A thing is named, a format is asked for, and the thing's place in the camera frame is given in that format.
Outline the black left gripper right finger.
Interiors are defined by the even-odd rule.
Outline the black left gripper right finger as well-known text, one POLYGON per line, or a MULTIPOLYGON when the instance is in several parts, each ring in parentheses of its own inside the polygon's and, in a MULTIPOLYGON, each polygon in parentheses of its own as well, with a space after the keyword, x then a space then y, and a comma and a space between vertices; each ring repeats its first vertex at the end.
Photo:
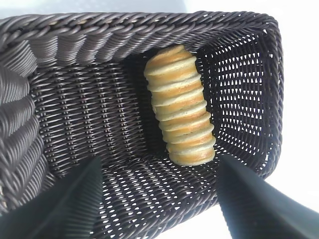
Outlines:
POLYGON ((317 239, 319 215, 265 182, 231 155, 220 156, 218 202, 234 239, 317 239))

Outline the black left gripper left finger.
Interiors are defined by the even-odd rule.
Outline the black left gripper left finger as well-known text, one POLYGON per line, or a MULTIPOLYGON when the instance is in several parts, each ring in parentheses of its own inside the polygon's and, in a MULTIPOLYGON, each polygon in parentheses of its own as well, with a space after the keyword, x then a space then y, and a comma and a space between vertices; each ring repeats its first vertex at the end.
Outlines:
POLYGON ((1 216, 2 239, 87 239, 102 198, 101 161, 89 158, 25 205, 1 216))

